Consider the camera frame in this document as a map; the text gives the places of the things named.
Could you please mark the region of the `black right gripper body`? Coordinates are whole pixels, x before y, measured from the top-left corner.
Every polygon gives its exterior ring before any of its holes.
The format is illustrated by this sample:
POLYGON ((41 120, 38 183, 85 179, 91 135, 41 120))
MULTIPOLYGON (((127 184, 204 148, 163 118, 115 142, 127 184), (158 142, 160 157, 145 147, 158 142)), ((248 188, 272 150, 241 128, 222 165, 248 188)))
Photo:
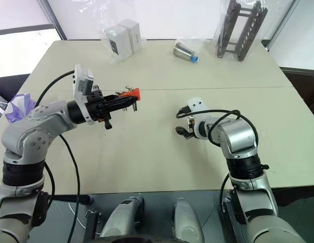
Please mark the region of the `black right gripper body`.
POLYGON ((190 138, 196 138, 197 139, 197 136, 194 132, 194 125, 195 125, 194 117, 191 115, 187 116, 188 129, 187 129, 187 133, 184 135, 185 139, 190 139, 190 138))

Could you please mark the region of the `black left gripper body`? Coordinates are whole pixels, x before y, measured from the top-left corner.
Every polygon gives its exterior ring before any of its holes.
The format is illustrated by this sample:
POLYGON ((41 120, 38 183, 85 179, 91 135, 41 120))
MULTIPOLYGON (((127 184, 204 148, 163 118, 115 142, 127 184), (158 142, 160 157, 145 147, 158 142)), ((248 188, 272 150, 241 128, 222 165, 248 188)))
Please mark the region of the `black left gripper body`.
POLYGON ((110 123, 111 108, 110 102, 113 100, 113 95, 103 96, 102 91, 97 85, 93 86, 93 90, 87 96, 86 108, 93 121, 104 122, 107 130, 112 128, 110 123))

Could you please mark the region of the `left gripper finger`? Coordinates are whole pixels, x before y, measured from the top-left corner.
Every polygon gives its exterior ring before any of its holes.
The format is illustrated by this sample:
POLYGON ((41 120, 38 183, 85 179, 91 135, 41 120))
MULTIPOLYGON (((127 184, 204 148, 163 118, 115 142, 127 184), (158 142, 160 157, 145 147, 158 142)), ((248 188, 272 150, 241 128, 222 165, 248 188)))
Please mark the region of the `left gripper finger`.
POLYGON ((119 101, 107 104, 108 111, 127 110, 128 107, 132 107, 136 111, 136 102, 134 101, 119 101))
POLYGON ((111 95, 106 95, 104 96, 104 100, 106 102, 110 102, 112 100, 122 100, 122 99, 130 99, 134 101, 139 101, 140 97, 139 96, 135 96, 135 95, 129 95, 128 93, 126 94, 111 94, 111 95))

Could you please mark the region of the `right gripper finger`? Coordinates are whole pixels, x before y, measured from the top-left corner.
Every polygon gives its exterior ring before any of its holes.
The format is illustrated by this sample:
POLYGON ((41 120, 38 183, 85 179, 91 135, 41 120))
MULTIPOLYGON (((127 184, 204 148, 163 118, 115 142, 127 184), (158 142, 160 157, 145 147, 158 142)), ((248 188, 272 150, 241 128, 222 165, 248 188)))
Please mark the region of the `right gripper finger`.
POLYGON ((191 113, 191 109, 189 106, 184 106, 178 110, 176 113, 176 118, 184 118, 187 117, 191 113))
POLYGON ((188 130, 186 130, 184 127, 177 126, 175 128, 175 131, 178 135, 184 137, 185 139, 192 138, 192 133, 190 133, 188 130))

